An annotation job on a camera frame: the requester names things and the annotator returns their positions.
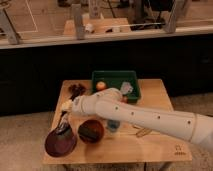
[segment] apple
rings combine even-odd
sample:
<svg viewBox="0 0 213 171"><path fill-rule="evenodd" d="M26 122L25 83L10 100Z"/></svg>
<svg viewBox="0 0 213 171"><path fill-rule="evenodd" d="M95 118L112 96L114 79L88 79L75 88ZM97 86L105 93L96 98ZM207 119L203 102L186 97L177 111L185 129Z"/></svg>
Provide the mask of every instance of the apple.
<svg viewBox="0 0 213 171"><path fill-rule="evenodd" d="M128 102L128 97L127 96L123 96L121 102L127 103Z"/></svg>
<svg viewBox="0 0 213 171"><path fill-rule="evenodd" d="M96 89L97 89L98 91L105 90L106 88L107 88L107 85L106 85L105 82L103 82L103 81L97 82L97 84L96 84Z"/></svg>

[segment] dark red plate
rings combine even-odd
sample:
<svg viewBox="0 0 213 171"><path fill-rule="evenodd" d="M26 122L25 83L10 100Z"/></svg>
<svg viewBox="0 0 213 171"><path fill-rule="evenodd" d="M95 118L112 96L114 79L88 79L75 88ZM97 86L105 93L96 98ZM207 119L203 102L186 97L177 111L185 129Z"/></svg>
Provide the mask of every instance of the dark red plate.
<svg viewBox="0 0 213 171"><path fill-rule="evenodd" d="M61 135L56 134L56 131L53 130L46 138L45 150L52 157L61 157L71 153L76 144L77 137L73 134L71 128Z"/></svg>

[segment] cabinet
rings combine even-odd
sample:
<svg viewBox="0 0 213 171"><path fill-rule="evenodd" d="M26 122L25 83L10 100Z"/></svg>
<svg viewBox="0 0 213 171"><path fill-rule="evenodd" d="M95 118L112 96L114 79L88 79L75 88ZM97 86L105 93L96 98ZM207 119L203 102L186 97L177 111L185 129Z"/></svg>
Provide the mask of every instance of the cabinet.
<svg viewBox="0 0 213 171"><path fill-rule="evenodd" d="M94 70L160 78L170 96L213 91L213 35L0 51L0 114L54 110L63 80Z"/></svg>

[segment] tile floor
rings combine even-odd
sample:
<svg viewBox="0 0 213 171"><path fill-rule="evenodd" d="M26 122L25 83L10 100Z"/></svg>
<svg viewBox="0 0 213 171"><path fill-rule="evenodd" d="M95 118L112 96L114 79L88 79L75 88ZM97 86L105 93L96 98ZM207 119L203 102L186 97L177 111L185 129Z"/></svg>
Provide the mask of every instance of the tile floor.
<svg viewBox="0 0 213 171"><path fill-rule="evenodd" d="M171 98L174 109L213 115L213 93ZM1 171L64 171L62 166L43 165L44 140L54 112L0 117ZM172 163L168 171L213 171L213 155L189 144L193 160ZM147 171L160 164L148 163ZM143 171L143 163L72 165L70 171Z"/></svg>

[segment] table leg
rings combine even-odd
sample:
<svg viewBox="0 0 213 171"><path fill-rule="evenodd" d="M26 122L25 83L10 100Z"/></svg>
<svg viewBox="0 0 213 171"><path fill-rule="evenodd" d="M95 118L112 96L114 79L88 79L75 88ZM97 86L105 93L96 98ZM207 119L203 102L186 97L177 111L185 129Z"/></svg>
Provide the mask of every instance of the table leg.
<svg viewBox="0 0 213 171"><path fill-rule="evenodd" d="M166 171L170 166L171 166L172 162L165 162L161 168L159 169L159 171Z"/></svg>
<svg viewBox="0 0 213 171"><path fill-rule="evenodd" d="M66 170L66 171L69 171L69 165L68 164L62 164L63 168Z"/></svg>

